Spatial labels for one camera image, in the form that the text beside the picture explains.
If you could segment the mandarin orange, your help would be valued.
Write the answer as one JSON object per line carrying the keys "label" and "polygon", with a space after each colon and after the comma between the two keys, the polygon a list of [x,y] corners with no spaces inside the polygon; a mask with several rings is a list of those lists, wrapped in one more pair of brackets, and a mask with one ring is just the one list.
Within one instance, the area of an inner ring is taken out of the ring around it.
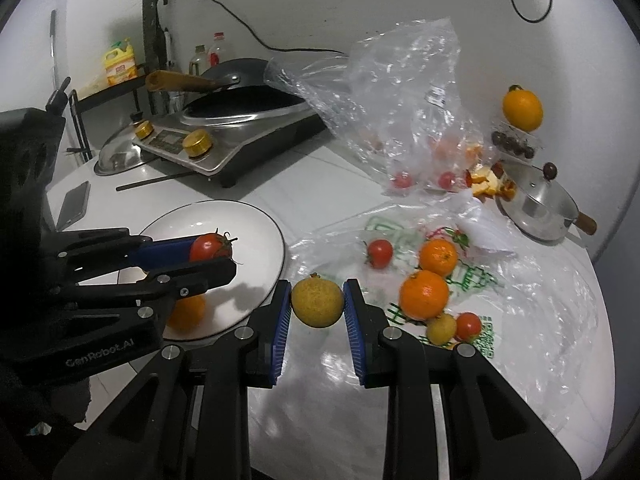
{"label": "mandarin orange", "polygon": [[410,274],[399,289],[399,307],[407,318],[426,321],[444,312],[449,287],[444,278],[427,270]]}
{"label": "mandarin orange", "polygon": [[167,326],[178,333],[197,328],[205,318],[206,300],[202,295],[177,300],[167,319]]}
{"label": "mandarin orange", "polygon": [[446,278],[454,272],[458,263],[456,246],[441,238],[428,240],[420,249],[418,263],[421,270]]}

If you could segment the cherry tomato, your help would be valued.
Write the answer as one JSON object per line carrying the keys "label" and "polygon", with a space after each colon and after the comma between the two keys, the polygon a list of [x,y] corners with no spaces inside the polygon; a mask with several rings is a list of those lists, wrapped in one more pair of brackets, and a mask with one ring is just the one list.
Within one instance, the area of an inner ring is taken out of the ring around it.
{"label": "cherry tomato", "polygon": [[376,270],[385,269],[393,259],[394,248],[388,240],[378,238],[367,244],[367,263]]}
{"label": "cherry tomato", "polygon": [[456,319],[457,328],[454,335],[457,341],[472,342],[483,330],[483,323],[480,317],[473,312],[460,313]]}
{"label": "cherry tomato", "polygon": [[190,247],[189,261],[205,261],[217,258],[231,258],[236,237],[228,232],[206,233],[198,236]]}

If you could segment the yellow small fruit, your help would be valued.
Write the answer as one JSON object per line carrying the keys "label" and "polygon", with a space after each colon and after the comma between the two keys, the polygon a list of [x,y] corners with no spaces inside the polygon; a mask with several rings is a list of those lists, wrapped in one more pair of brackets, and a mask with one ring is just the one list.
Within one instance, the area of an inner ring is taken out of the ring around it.
{"label": "yellow small fruit", "polygon": [[434,346],[449,344],[457,331],[457,321],[449,313],[442,313],[426,322],[426,338]]}
{"label": "yellow small fruit", "polygon": [[300,322],[313,328],[327,328],[342,316],[341,289],[318,274],[311,274],[292,289],[292,308]]}

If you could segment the smartphone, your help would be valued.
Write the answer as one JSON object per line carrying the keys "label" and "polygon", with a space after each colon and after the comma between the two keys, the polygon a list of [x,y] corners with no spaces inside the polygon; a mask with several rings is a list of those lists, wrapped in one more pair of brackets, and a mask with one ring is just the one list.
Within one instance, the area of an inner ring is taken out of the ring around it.
{"label": "smartphone", "polygon": [[85,217],[90,190],[90,182],[85,181],[66,193],[56,222],[58,231],[64,231]]}

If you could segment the black chopstick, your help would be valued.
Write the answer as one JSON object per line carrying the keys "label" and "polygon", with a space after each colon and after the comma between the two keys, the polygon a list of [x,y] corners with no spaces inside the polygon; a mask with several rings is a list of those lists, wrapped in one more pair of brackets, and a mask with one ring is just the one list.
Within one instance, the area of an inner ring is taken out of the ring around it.
{"label": "black chopstick", "polygon": [[152,184],[162,183],[166,181],[191,177],[191,176],[194,176],[194,174],[196,174],[195,171],[181,171],[181,172],[177,172],[176,174],[166,174],[166,176],[163,176],[163,177],[156,177],[156,178],[131,182],[127,184],[122,184],[122,185],[116,186],[115,191],[116,192],[129,191],[129,190],[133,190],[134,188],[142,188],[142,186],[145,186],[145,185],[152,185]]}

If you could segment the white round plate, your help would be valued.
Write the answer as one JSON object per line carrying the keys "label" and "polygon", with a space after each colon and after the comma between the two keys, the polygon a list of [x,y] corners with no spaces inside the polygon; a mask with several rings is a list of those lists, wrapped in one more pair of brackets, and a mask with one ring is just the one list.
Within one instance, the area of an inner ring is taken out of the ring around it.
{"label": "white round plate", "polygon": [[261,209],[234,200],[203,200],[163,214],[141,231],[153,240],[217,232],[232,240],[235,278],[203,295],[204,318],[190,332],[165,328],[168,341],[195,342],[219,335],[264,303],[284,267],[285,244],[277,223]]}

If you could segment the black shelf rack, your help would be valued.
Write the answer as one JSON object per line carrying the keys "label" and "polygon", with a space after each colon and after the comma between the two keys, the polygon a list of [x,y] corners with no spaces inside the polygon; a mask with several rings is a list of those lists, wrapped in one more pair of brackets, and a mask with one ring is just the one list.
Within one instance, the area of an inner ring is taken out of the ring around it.
{"label": "black shelf rack", "polygon": [[74,148],[66,148],[68,154],[78,155],[82,162],[88,162],[93,158],[93,151],[90,148],[87,129],[84,123],[83,114],[97,110],[107,104],[111,104],[124,96],[128,96],[134,107],[135,113],[142,111],[140,103],[140,90],[144,87],[145,77],[149,73],[149,67],[145,63],[137,65],[138,74],[134,79],[128,79],[120,84],[107,87],[93,93],[91,96],[79,99],[76,90],[70,92],[70,119],[72,120],[73,132],[77,145]]}

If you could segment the induction cooker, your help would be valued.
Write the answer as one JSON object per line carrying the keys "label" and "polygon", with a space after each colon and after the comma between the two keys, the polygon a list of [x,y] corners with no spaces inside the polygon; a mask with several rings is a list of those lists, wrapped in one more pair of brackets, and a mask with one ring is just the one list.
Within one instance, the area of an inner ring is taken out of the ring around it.
{"label": "induction cooker", "polygon": [[231,188],[243,174],[324,129],[312,110],[228,125],[188,126],[168,116],[136,134],[142,151]]}

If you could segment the black wok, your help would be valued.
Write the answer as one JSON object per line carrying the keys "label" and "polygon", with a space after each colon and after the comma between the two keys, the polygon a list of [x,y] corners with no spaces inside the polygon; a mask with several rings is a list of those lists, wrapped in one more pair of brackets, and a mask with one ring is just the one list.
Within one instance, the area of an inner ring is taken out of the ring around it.
{"label": "black wok", "polygon": [[265,83],[268,62],[237,58],[211,67],[202,76],[156,70],[145,78],[149,92],[186,92],[196,97],[178,114],[190,126],[240,124],[308,112],[304,99]]}

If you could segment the oil bottle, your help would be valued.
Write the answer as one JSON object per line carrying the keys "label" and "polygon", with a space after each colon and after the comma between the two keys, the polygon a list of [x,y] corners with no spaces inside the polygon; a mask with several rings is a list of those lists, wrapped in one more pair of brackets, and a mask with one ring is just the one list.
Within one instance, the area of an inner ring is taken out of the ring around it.
{"label": "oil bottle", "polygon": [[188,74],[202,76],[209,69],[207,48],[204,44],[198,44],[194,49],[194,55],[190,59]]}

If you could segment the small steel saucepan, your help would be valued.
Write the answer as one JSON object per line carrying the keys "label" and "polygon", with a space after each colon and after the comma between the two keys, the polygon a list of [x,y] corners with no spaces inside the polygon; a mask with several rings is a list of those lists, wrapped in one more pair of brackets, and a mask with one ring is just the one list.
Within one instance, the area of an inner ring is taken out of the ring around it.
{"label": "small steel saucepan", "polygon": [[583,214],[559,184],[552,162],[542,168],[505,162],[503,170],[513,192],[499,197],[498,204],[524,234],[546,244],[559,243],[571,226],[587,235],[596,234],[597,222]]}

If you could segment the red label bottle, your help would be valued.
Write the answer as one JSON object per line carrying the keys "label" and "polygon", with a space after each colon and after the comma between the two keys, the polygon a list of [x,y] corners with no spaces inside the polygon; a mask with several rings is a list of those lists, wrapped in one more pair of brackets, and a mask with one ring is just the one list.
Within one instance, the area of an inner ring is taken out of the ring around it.
{"label": "red label bottle", "polygon": [[215,32],[214,40],[207,51],[207,59],[210,67],[217,66],[233,58],[232,47],[223,32]]}

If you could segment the orange peel pile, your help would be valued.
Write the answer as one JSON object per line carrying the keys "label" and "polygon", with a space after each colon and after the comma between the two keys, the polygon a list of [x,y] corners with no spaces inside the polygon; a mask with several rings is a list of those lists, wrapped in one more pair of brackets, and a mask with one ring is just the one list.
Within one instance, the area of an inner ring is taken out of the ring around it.
{"label": "orange peel pile", "polygon": [[491,165],[478,160],[470,169],[465,170],[464,180],[473,196],[481,202],[496,197],[510,202],[516,194],[516,184],[506,174],[501,159],[495,160]]}

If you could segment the clear plastic bag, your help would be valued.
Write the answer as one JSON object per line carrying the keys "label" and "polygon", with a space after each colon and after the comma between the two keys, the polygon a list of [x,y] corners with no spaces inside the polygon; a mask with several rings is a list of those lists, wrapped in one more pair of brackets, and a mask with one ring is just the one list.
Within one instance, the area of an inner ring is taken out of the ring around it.
{"label": "clear plastic bag", "polygon": [[459,56],[448,18],[405,22],[356,42],[348,55],[279,54],[265,82],[303,99],[390,194],[458,192],[497,159],[462,104]]}

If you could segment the large orange on box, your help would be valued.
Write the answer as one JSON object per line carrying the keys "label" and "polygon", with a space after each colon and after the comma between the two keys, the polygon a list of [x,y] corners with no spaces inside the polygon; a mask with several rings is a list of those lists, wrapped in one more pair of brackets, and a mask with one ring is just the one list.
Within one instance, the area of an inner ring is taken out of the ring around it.
{"label": "large orange on box", "polygon": [[506,121],[525,132],[538,129],[544,120],[544,108],[534,92],[512,84],[502,99],[502,112]]}

